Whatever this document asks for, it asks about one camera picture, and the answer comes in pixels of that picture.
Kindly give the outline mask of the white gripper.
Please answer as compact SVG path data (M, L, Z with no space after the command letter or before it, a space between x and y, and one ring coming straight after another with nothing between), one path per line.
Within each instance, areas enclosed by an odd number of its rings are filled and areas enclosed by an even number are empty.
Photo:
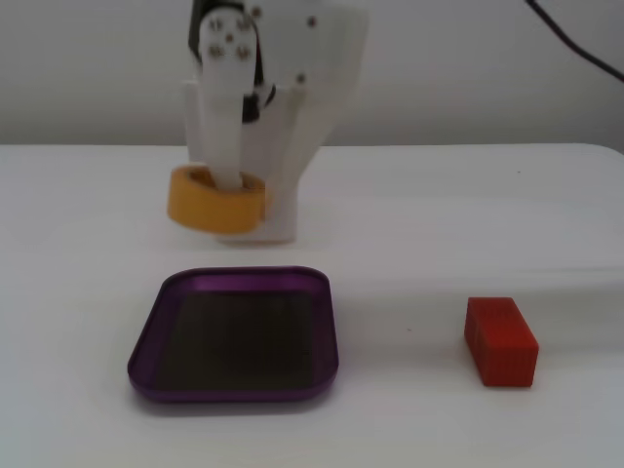
M219 188L242 186L246 95L258 82L286 93L269 217L285 208L337 125L356 80L368 13L344 1L194 1L188 46L199 69L205 160Z

